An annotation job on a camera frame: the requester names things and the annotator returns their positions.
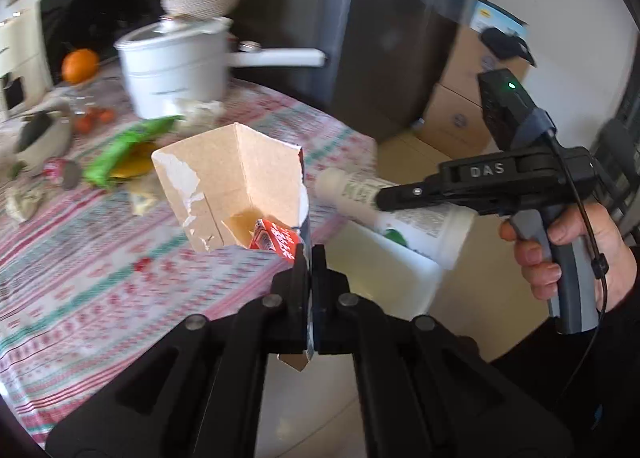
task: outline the white pot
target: white pot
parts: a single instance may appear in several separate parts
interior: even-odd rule
[[[229,53],[231,24],[228,18],[190,24],[164,21],[117,41],[115,47],[136,114],[143,119],[160,117],[167,99],[222,100],[229,66],[324,64],[324,54],[313,48]]]

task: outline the person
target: person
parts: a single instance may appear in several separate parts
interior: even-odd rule
[[[609,272],[606,314],[583,366],[563,393],[593,330],[561,335],[553,319],[494,361],[494,366],[564,422],[574,436],[576,456],[637,456],[637,445],[628,447],[626,442],[637,439],[640,427],[640,250],[625,245],[603,206],[589,203],[585,209]],[[556,245],[585,233],[576,206],[569,207],[547,231]],[[515,259],[533,296],[547,300],[557,294],[562,269],[543,261],[542,247],[535,241],[518,240],[508,222],[502,223],[499,234],[514,242]],[[600,281],[594,286],[601,310]]]

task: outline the stacked cardboard box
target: stacked cardboard box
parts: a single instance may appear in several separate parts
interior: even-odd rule
[[[503,32],[514,32],[504,27],[492,18],[500,16],[504,21],[504,11],[489,7],[482,2],[479,16],[484,20],[477,25],[478,20],[472,21],[472,27],[498,27]],[[508,15],[514,24],[519,24],[524,30],[524,23]],[[478,30],[461,26],[456,37],[449,61],[444,70],[440,83],[436,84],[431,93],[430,101],[424,112],[424,124],[417,131],[419,139],[433,146],[438,151],[453,159],[479,155],[491,140],[491,135],[484,126],[477,75],[481,72],[508,68],[513,75],[522,81],[529,69],[529,63],[522,58],[499,61],[491,51],[485,47],[479,38]]]

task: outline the cable clip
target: cable clip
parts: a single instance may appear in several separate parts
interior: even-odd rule
[[[603,253],[591,260],[591,268],[596,279],[602,279],[609,272],[609,263]]]

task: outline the white handle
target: white handle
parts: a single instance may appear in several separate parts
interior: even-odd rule
[[[226,64],[242,66],[324,66],[326,56],[317,48],[265,48],[258,52],[230,52]]]

